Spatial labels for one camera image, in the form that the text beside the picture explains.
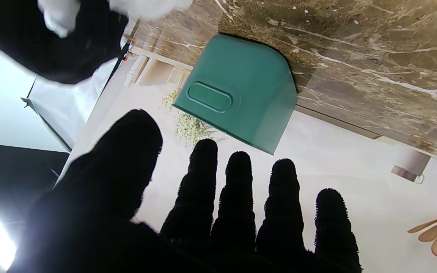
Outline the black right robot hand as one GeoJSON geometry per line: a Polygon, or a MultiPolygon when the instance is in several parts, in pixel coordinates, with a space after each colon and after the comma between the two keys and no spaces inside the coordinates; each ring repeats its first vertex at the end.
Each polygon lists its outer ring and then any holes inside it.
{"type": "Polygon", "coordinates": [[[82,0],[64,38],[47,28],[36,0],[0,0],[0,51],[48,80],[74,85],[122,52],[128,18],[106,0],[82,0]]]}

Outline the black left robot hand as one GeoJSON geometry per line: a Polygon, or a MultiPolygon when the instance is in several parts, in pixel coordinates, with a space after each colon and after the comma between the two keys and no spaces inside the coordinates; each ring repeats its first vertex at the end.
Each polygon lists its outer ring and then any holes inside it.
{"type": "Polygon", "coordinates": [[[132,223],[162,148],[155,120],[131,110],[75,159],[32,207],[10,273],[360,273],[357,241],[340,193],[316,200],[315,249],[305,248],[300,185],[290,159],[272,166],[256,231],[250,156],[226,166],[217,219],[217,144],[194,147],[161,230],[132,223]]]}

